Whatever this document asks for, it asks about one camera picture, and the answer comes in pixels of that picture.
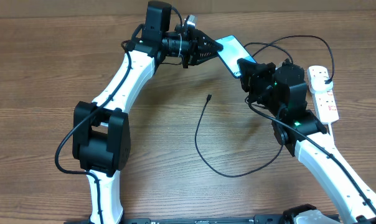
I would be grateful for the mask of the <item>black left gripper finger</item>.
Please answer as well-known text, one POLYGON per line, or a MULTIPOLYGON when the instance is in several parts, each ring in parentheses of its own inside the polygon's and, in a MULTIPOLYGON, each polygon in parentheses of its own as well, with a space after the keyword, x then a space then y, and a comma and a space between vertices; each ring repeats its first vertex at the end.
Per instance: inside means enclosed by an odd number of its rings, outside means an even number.
POLYGON ((190 58, 190 65, 200 65, 208 60, 218 57, 218 52, 196 52, 190 58))
POLYGON ((210 38, 201 30, 195 30, 199 49, 203 52, 219 52, 223 50, 223 45, 210 38))

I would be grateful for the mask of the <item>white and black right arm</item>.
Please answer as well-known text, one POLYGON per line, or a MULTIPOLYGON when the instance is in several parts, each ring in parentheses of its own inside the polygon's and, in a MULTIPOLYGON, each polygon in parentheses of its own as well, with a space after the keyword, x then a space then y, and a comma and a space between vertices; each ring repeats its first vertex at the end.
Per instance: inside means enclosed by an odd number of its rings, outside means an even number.
POLYGON ((237 61, 248 102, 270 111, 275 138, 316 178, 344 223, 376 223, 376 193, 337 150, 326 127, 307 109, 304 70, 285 60, 282 66, 237 61))

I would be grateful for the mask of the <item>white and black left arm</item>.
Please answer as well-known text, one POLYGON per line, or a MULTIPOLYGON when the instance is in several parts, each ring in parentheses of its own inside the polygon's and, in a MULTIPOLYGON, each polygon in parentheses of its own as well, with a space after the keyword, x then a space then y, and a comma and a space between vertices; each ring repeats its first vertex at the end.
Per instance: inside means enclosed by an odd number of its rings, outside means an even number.
POLYGON ((149 1, 145 22, 121 46, 123 62, 108 86, 73 112, 73 157, 88 177, 92 197, 89 223, 120 223, 120 172, 131 150, 129 111, 139 92, 166 57, 181 59, 184 68, 202 64, 223 49, 196 28, 197 18, 181 19, 169 30, 174 7, 149 1))

